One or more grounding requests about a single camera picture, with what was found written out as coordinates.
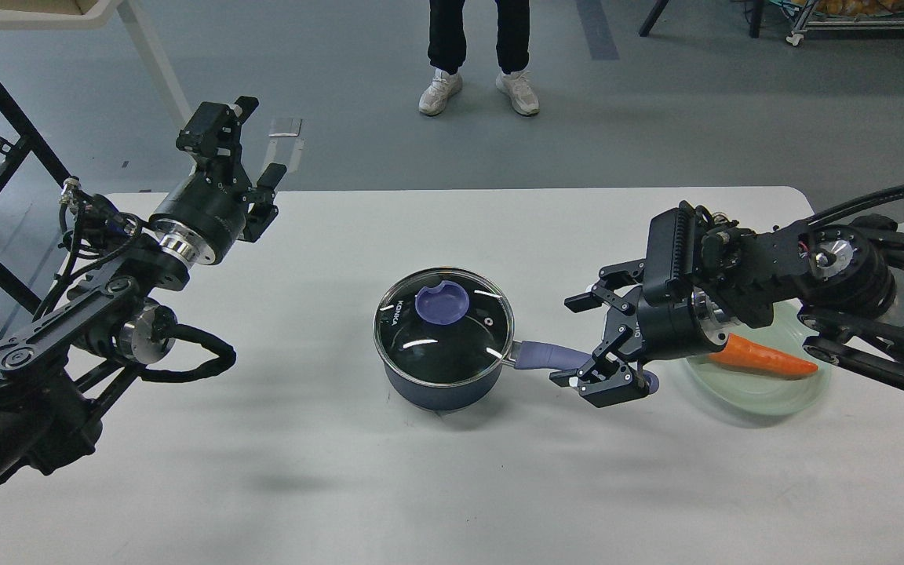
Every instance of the person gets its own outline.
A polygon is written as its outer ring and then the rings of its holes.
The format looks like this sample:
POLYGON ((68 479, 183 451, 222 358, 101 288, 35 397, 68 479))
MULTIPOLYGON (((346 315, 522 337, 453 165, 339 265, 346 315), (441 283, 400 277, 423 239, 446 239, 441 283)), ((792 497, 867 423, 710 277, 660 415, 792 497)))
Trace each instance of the person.
MULTIPOLYGON (((495 0, 498 4, 498 65, 494 85, 512 101, 521 115, 539 112, 539 99, 528 78, 528 0, 495 0)), ((450 97, 462 90, 459 67, 466 61, 466 35, 462 8, 465 0, 431 0, 428 58, 435 68, 431 85, 421 94, 417 108, 425 115, 445 110, 450 97)))

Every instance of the saucepan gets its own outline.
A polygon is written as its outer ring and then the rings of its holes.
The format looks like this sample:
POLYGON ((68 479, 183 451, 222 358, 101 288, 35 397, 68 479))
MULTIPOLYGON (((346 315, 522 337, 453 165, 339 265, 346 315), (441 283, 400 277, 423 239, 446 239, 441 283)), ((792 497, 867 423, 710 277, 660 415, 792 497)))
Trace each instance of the saucepan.
POLYGON ((589 354, 516 342, 512 307, 490 280, 462 268, 428 268, 397 282, 374 317, 374 342, 392 388, 428 410, 484 397, 501 368, 577 369, 589 354))

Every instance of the purple lid knob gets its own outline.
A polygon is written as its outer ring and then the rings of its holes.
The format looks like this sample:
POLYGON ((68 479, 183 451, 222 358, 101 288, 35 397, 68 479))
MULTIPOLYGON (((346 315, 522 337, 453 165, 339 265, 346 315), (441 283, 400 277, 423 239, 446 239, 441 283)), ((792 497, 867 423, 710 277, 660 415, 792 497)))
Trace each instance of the purple lid knob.
POLYGON ((438 326, 455 324, 469 310, 469 293, 458 282, 442 280, 438 286, 425 286, 414 297, 417 315, 438 326))

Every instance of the pot lid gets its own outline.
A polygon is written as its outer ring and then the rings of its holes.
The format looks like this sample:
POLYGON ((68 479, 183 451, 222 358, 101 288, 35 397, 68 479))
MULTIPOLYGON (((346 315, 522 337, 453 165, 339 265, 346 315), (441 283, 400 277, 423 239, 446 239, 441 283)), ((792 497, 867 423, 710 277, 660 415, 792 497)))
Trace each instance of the pot lid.
POLYGON ((449 386, 498 368, 512 347, 512 331, 512 308, 492 282, 460 268, 430 268, 386 293, 374 339, 399 375, 449 386))

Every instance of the gray floor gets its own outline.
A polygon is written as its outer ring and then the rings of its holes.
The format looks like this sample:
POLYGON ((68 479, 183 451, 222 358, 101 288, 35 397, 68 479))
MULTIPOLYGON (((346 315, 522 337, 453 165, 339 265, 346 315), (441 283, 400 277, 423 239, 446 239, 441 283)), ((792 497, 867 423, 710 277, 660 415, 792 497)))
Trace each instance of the gray floor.
MULTIPOLYGON (((753 40, 742 5, 680 0, 641 38, 653 0, 532 0, 542 112, 521 118, 493 87, 494 3, 468 2, 465 89, 426 118, 426 3, 141 3, 191 104, 261 99, 244 135, 251 176, 270 121, 304 120, 290 190, 789 185, 822 209, 904 183, 904 35, 793 48, 775 9, 753 40), (603 42, 618 56, 602 58, 603 42)), ((186 175, 119 18, 0 32, 0 79, 86 190, 164 191, 186 175)), ((18 184, 0 201, 0 257, 43 293, 61 259, 55 188, 41 171, 18 184)), ((904 204, 887 211, 903 221, 904 204)), ((22 319, 0 293, 0 332, 10 321, 22 319)))

